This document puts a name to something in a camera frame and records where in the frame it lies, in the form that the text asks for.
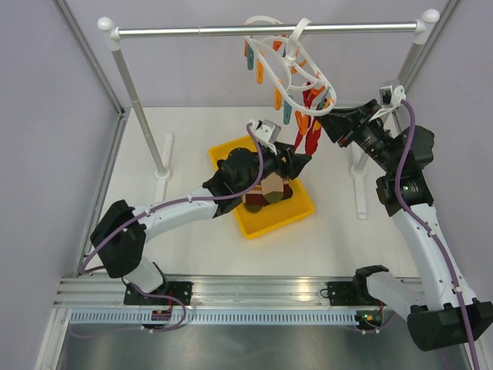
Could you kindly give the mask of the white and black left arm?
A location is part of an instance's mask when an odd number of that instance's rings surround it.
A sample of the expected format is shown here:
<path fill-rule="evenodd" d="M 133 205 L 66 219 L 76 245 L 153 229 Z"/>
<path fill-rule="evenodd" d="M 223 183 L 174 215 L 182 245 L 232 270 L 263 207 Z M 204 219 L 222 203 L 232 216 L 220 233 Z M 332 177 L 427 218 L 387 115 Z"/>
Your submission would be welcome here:
<path fill-rule="evenodd" d="M 218 160 L 214 175 L 182 198 L 148 206 L 130 206 L 117 200 L 104 213 L 90 236 L 95 253 L 112 279 L 137 288 L 150 304 L 161 304 L 169 290 L 157 264 L 144 257 L 144 247 L 169 230 L 198 220 L 212 220 L 241 205 L 243 195 L 271 174 L 296 179 L 311 157 L 293 146 L 275 143 L 273 150 L 238 147 Z"/>

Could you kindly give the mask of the red sock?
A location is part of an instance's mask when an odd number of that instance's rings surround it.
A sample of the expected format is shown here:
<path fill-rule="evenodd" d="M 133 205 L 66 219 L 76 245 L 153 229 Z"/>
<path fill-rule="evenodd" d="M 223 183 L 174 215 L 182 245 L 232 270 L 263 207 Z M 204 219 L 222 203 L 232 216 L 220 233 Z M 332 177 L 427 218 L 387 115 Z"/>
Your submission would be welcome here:
<path fill-rule="evenodd" d="M 323 99 L 321 101 L 322 107 L 326 105 L 327 91 L 325 89 L 312 88 L 303 92 L 304 107 L 309 109 L 312 107 L 314 100 L 323 93 Z M 317 117 L 313 117 L 307 114 L 303 114 L 300 111 L 295 112 L 295 119 L 297 122 L 297 136 L 294 141 L 294 146 L 297 149 L 304 140 L 304 152 L 306 155 L 313 156 L 318 148 L 318 142 L 321 136 L 322 126 L 318 122 Z"/>

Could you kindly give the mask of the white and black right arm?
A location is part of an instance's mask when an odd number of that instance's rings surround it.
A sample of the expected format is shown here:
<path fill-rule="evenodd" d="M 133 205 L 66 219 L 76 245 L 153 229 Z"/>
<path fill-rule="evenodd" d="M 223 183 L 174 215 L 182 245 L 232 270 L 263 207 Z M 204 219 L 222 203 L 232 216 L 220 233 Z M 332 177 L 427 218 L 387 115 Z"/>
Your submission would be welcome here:
<path fill-rule="evenodd" d="M 376 181 L 378 199 L 406 241 L 424 291 L 407 288 L 378 265 L 356 271 L 351 294 L 360 304 L 376 299 L 389 306 L 423 352 L 474 343 L 491 327 L 492 303 L 480 301 L 465 281 L 439 226 L 423 174 L 434 159 L 434 133 L 411 123 L 392 136 L 375 116 L 379 109 L 372 99 L 334 109 L 320 124 L 333 143 L 357 144 L 385 172 Z"/>

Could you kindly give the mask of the striped beige maroon sock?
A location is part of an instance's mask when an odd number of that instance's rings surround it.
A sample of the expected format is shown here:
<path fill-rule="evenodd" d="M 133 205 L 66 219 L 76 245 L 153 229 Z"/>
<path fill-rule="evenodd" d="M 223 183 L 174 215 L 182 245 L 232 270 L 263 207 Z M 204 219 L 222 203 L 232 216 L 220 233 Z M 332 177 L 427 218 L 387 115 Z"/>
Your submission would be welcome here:
<path fill-rule="evenodd" d="M 290 199 L 293 191 L 289 180 L 272 173 L 260 182 L 261 194 L 267 204 L 277 204 L 280 201 Z"/>

